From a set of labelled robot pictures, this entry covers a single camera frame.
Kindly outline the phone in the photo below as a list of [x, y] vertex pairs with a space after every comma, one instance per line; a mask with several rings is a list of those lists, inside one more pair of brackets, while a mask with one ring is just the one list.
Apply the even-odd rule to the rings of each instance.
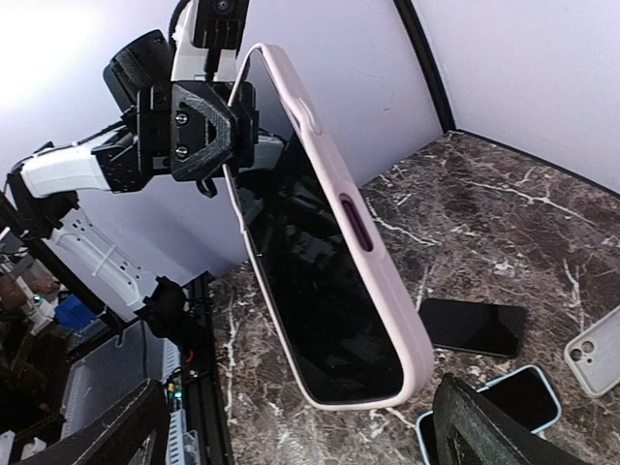
[[[562, 415], [558, 395], [543, 370], [534, 364], [487, 382], [477, 393], [534, 434], [553, 425]], [[416, 433], [423, 463], [438, 464], [433, 411], [418, 418]]]
[[258, 115], [252, 159], [223, 171], [302, 394], [327, 411], [402, 404], [432, 376], [429, 336], [284, 49], [248, 50], [230, 105]]

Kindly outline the white phone case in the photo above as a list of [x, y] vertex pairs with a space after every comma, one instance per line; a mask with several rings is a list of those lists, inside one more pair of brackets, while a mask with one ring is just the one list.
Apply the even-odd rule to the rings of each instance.
[[615, 388], [619, 384], [619, 307], [571, 340], [564, 357], [590, 398]]

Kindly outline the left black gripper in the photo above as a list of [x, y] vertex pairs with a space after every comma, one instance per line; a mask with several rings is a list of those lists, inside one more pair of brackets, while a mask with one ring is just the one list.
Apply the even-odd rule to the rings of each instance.
[[139, 153], [166, 157], [179, 182], [223, 175], [223, 166], [247, 168], [259, 141], [256, 89], [249, 82], [178, 81], [139, 93]]

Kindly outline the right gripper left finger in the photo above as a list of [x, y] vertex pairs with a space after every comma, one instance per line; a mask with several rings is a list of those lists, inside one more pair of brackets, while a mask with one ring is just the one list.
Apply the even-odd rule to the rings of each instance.
[[164, 464], [171, 415], [163, 385], [146, 380], [89, 426], [23, 459], [23, 464], [128, 464], [140, 449], [144, 464]]

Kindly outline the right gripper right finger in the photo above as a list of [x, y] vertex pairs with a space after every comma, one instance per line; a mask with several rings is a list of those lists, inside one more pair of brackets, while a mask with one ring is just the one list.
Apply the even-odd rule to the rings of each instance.
[[433, 398], [441, 464], [582, 464], [584, 461], [531, 433], [448, 373]]

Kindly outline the black smartphone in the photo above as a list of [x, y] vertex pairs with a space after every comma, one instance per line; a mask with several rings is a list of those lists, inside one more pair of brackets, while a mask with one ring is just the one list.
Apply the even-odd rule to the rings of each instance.
[[419, 316], [435, 348], [491, 357], [515, 357], [528, 311], [520, 306], [428, 298]]

